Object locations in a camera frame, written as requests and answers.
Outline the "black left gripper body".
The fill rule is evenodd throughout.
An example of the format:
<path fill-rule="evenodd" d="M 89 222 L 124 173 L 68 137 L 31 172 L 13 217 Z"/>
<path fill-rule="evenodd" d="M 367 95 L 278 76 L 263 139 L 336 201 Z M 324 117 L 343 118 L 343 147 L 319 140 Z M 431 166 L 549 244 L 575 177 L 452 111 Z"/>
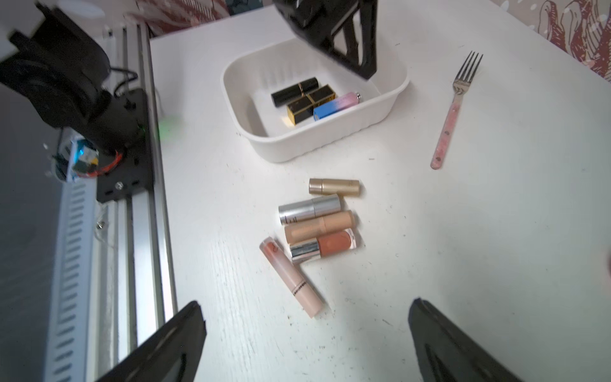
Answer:
<path fill-rule="evenodd" d="M 331 46 L 358 8 L 358 1 L 348 0 L 274 0 L 273 4 L 295 34 L 317 48 Z"/>

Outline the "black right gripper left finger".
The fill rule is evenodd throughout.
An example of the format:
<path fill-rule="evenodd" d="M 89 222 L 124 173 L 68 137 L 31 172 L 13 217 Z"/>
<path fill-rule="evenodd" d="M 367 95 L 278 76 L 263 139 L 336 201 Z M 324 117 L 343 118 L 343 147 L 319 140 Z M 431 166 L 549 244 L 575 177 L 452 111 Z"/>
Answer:
<path fill-rule="evenodd" d="M 200 304 L 192 301 L 100 380 L 191 382 L 206 336 Z"/>

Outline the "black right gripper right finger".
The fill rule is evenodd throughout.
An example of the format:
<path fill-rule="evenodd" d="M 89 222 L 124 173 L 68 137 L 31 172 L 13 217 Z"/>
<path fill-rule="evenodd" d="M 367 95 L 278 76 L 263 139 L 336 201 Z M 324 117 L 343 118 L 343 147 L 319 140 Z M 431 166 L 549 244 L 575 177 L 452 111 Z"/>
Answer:
<path fill-rule="evenodd" d="M 408 323 L 424 381 L 518 381 L 432 303 L 415 299 Z"/>

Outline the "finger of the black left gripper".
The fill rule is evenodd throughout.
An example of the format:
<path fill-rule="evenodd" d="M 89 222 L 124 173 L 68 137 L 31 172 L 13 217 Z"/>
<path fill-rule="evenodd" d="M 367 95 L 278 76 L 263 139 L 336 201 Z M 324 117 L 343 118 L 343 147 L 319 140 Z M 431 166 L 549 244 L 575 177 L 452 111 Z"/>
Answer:
<path fill-rule="evenodd" d="M 341 11 L 340 21 L 337 23 L 337 30 L 343 30 L 345 38 L 346 53 L 334 48 L 334 59 L 345 68 L 369 80 L 377 71 L 376 55 L 376 22 L 377 22 L 377 1 L 342 1 L 345 8 Z M 361 24 L 361 45 L 356 40 L 356 31 L 353 18 L 358 13 Z"/>

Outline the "pink blue lipstick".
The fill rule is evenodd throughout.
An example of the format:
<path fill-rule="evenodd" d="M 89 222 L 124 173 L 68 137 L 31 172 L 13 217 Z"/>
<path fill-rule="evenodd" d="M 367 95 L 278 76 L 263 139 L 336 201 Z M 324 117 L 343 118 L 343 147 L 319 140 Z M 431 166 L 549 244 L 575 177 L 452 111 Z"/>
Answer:
<path fill-rule="evenodd" d="M 334 100 L 323 103 L 313 110 L 313 118 L 318 121 L 320 119 L 332 116 L 340 111 L 355 107 L 361 102 L 361 94 L 350 92 L 340 96 Z"/>

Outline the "black round lipstick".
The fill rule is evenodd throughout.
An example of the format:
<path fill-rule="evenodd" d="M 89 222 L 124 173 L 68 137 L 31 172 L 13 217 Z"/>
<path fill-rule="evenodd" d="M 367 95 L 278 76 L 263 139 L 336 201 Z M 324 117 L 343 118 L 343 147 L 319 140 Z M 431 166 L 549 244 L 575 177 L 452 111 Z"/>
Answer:
<path fill-rule="evenodd" d="M 312 77 L 310 79 L 300 81 L 297 84 L 293 84 L 287 88 L 278 90 L 271 94 L 273 104 L 279 108 L 283 105 L 299 99 L 305 96 L 307 93 L 312 92 L 319 88 L 318 79 Z"/>

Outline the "white rectangular storage box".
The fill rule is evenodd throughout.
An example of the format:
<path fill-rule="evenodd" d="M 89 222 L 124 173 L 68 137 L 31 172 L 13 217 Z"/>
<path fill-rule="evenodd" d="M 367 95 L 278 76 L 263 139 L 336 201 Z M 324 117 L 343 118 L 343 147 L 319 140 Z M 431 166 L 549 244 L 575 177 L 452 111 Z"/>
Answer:
<path fill-rule="evenodd" d="M 286 162 L 385 119 L 410 82 L 384 38 L 364 80 L 297 39 L 239 57 L 224 71 L 236 128 L 268 162 Z"/>

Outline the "pink lip gloss tube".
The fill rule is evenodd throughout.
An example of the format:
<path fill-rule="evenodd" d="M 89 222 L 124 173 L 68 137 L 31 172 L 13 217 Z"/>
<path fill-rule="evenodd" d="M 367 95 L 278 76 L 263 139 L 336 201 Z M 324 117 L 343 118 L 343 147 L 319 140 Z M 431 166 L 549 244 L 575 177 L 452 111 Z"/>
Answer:
<path fill-rule="evenodd" d="M 323 310 L 323 302 L 300 271 L 289 261 L 276 240 L 267 237 L 259 245 L 259 249 L 308 316 L 316 317 Z"/>

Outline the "coral lipstick tube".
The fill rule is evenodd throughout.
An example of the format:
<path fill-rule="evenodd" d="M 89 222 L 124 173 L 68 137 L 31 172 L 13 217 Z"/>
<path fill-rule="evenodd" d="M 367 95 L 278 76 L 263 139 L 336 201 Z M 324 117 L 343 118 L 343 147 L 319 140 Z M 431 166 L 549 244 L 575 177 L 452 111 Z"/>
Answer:
<path fill-rule="evenodd" d="M 293 264 L 302 264 L 355 248 L 356 236 L 353 230 L 345 229 L 290 246 L 291 261 Z"/>

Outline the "tan lipstick tube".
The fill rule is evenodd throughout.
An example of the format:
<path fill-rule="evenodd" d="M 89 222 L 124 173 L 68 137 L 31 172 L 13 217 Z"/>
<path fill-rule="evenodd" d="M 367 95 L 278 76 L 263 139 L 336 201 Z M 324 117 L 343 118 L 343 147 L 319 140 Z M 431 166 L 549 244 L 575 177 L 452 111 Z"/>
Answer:
<path fill-rule="evenodd" d="M 354 226 L 355 218 L 353 212 L 348 210 L 300 223 L 288 224 L 284 228 L 284 232 L 286 242 L 288 244 L 296 244 L 334 232 L 351 229 Z"/>

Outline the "silver lipstick tube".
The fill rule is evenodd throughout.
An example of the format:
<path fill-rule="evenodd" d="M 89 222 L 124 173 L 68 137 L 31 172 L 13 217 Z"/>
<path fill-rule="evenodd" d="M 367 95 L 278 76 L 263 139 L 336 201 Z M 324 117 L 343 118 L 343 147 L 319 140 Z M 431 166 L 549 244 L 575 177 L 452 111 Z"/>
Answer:
<path fill-rule="evenodd" d="M 316 197 L 278 207 L 278 216 L 282 225 L 320 218 L 341 211 L 341 199 L 337 194 Z"/>

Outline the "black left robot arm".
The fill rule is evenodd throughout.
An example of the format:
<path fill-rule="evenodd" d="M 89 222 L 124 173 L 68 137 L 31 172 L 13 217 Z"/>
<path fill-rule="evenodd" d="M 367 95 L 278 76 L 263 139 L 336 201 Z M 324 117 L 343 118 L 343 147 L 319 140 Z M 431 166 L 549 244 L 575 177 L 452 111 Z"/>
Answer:
<path fill-rule="evenodd" d="M 363 79 L 376 73 L 376 1 L 276 1 L 296 35 Z M 26 97 L 50 127 L 70 127 L 109 154 L 144 139 L 117 97 L 103 89 L 111 64 L 103 49 L 57 7 L 31 36 L 1 41 L 1 82 Z"/>

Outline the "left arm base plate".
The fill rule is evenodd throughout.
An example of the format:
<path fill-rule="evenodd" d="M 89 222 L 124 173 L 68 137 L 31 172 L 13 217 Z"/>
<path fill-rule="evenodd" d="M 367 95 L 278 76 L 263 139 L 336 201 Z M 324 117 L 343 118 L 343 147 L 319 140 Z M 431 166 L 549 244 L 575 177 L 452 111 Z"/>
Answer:
<path fill-rule="evenodd" d="M 130 115 L 130 124 L 138 127 L 139 138 L 119 150 L 123 157 L 110 172 L 96 178 L 96 200 L 100 203 L 119 201 L 154 189 L 148 95 L 137 88 L 121 95 L 119 101 Z"/>

